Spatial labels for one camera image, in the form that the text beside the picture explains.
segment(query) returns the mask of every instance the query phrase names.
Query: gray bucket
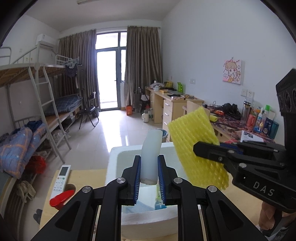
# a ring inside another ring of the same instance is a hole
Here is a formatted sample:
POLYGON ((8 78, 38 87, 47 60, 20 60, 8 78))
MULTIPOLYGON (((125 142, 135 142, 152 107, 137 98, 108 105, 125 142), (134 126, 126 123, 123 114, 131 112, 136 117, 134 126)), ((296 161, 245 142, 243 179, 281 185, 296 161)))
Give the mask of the gray bucket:
POLYGON ((98 107, 96 107, 96 108, 92 111, 92 116, 93 116, 93 118, 96 118, 96 114, 97 114, 98 117, 99 117, 99 108, 98 108, 98 107))
POLYGON ((158 129, 158 130, 161 130, 163 132, 163 141, 162 143, 165 143, 166 142, 166 139, 168 137, 168 132, 164 129, 158 129))

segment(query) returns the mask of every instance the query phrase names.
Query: ceiling light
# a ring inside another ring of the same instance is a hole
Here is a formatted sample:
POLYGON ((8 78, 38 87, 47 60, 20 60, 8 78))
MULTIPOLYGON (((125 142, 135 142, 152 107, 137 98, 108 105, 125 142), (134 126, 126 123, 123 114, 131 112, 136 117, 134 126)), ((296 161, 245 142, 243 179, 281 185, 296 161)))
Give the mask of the ceiling light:
POLYGON ((82 1, 78 1, 77 4, 81 5, 81 4, 84 4, 84 3, 94 2, 94 1, 99 1, 99 0, 82 0, 82 1))

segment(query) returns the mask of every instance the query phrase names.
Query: brown curtain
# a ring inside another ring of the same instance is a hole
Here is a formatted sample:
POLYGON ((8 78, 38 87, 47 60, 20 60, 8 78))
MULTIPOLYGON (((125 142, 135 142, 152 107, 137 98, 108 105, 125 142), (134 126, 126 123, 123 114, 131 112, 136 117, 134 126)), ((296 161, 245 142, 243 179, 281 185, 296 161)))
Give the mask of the brown curtain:
MULTIPOLYGON (((86 103, 91 93, 96 92, 94 105, 99 106, 99 86, 96 65, 96 30, 77 33, 61 38, 59 41, 58 54, 68 58, 80 59, 81 67, 78 68, 77 75, 80 88, 84 89, 83 98, 86 103)), ((75 78, 69 78, 65 74, 58 77, 60 96, 71 95, 78 92, 75 78)))
POLYGON ((157 28, 128 27, 124 97, 133 105, 133 94, 152 80, 162 83, 160 43, 157 28))

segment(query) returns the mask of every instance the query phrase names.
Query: blue checkered bedding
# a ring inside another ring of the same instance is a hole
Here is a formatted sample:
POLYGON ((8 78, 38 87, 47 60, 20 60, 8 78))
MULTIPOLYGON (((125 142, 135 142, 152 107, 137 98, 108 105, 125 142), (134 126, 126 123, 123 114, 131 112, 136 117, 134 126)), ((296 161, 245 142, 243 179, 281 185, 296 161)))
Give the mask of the blue checkered bedding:
MULTIPOLYGON (((82 97, 75 95, 75 96, 65 96, 55 100, 55 104, 57 107, 57 112, 66 113, 71 112, 74 110, 78 105, 80 105, 82 97)), ((45 116, 55 115, 53 105, 47 108, 44 111, 45 116)))
POLYGON ((16 134, 7 135, 0 143, 0 171, 20 179, 45 130, 41 124, 34 133, 23 127, 16 134))

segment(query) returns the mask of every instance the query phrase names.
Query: dark trash can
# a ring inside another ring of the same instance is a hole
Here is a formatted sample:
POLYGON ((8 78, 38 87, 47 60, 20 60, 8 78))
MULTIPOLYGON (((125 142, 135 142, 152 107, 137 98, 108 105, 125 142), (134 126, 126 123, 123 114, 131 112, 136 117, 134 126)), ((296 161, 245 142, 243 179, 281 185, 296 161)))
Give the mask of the dark trash can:
POLYGON ((96 114, 99 117, 99 107, 96 106, 96 108, 94 109, 94 111, 92 112, 92 116, 93 118, 96 118, 96 114))

